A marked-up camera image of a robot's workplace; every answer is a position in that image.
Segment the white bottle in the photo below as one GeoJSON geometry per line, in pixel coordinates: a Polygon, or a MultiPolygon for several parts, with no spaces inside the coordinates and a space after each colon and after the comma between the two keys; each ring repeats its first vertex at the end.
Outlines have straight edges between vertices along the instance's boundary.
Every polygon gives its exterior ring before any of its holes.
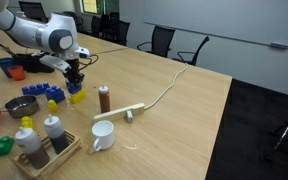
{"type": "Polygon", "coordinates": [[[44,167],[50,161],[50,157],[33,129],[20,127],[15,134],[15,142],[35,169],[44,167]]]}
{"type": "Polygon", "coordinates": [[[60,119],[57,116],[49,115],[44,121],[44,128],[56,154],[61,153],[69,144],[60,119]]]}

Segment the cable plug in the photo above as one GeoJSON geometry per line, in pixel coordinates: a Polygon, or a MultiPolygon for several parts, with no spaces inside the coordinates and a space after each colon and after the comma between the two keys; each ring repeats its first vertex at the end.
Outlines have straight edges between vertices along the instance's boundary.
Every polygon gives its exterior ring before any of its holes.
{"type": "Polygon", "coordinates": [[[131,110],[126,111],[126,119],[128,123],[133,122],[133,114],[131,110]]]}

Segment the yellow toy block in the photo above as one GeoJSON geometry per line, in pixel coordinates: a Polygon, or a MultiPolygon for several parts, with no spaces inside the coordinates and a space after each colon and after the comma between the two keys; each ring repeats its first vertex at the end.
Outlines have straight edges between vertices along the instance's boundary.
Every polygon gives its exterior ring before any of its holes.
{"type": "Polygon", "coordinates": [[[32,118],[28,117],[28,116],[24,116],[22,117],[22,127],[23,128],[31,128],[33,129],[33,121],[32,118]]]}
{"type": "Polygon", "coordinates": [[[50,109],[51,112],[57,111],[57,105],[53,99],[49,100],[47,105],[48,105],[48,108],[50,109]]]}
{"type": "Polygon", "coordinates": [[[79,102],[81,99],[83,99],[86,96],[86,91],[84,89],[81,89],[79,92],[75,94],[70,94],[70,102],[72,104],[75,104],[79,102]]]}

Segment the window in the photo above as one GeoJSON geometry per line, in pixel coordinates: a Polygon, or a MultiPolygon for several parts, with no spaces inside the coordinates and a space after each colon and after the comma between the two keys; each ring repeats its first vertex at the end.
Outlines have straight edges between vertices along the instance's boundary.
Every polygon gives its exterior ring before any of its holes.
{"type": "Polygon", "coordinates": [[[119,0],[82,0],[83,12],[110,14],[119,12],[119,0]]]}

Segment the white mug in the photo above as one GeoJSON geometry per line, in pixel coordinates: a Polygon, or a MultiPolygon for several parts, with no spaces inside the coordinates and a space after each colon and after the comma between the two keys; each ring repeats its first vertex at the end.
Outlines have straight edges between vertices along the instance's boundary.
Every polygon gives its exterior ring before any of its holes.
{"type": "Polygon", "coordinates": [[[110,148],[114,143],[114,125],[111,121],[103,120],[95,123],[92,127],[94,135],[93,148],[95,151],[110,148]]]}

